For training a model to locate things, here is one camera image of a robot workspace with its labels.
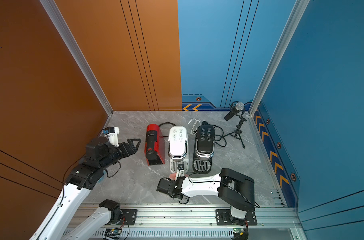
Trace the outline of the red coffee machine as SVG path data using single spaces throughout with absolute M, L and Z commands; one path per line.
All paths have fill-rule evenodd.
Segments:
M 165 164 L 165 146 L 160 126 L 148 125 L 144 153 L 149 166 Z

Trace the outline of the pink cloth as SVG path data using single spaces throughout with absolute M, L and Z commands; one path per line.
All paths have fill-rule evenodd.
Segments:
M 169 179 L 171 179 L 172 181 L 176 181 L 176 180 L 175 180 L 175 177 L 176 177 L 176 173 L 172 173 L 172 174 L 170 174 L 170 175 L 169 175 Z

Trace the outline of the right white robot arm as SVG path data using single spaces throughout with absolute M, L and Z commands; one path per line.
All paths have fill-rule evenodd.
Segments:
M 255 200 L 255 180 L 229 168 L 222 168 L 219 174 L 201 178 L 177 171 L 174 180 L 160 179 L 157 192 L 177 199 L 180 204 L 187 204 L 197 196 L 215 196 L 230 206 L 226 211 L 216 211 L 218 225 L 258 224 L 255 210 L 260 205 Z

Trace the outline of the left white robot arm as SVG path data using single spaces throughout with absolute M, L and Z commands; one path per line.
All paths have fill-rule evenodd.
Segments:
M 85 221 L 64 235 L 81 203 L 105 176 L 105 170 L 137 153 L 140 144 L 141 139 L 128 139 L 123 143 L 111 143 L 106 137 L 92 139 L 86 145 L 86 153 L 80 163 L 66 176 L 58 199 L 31 239 L 87 240 L 102 226 L 123 222 L 121 205 L 112 200 L 104 200 Z

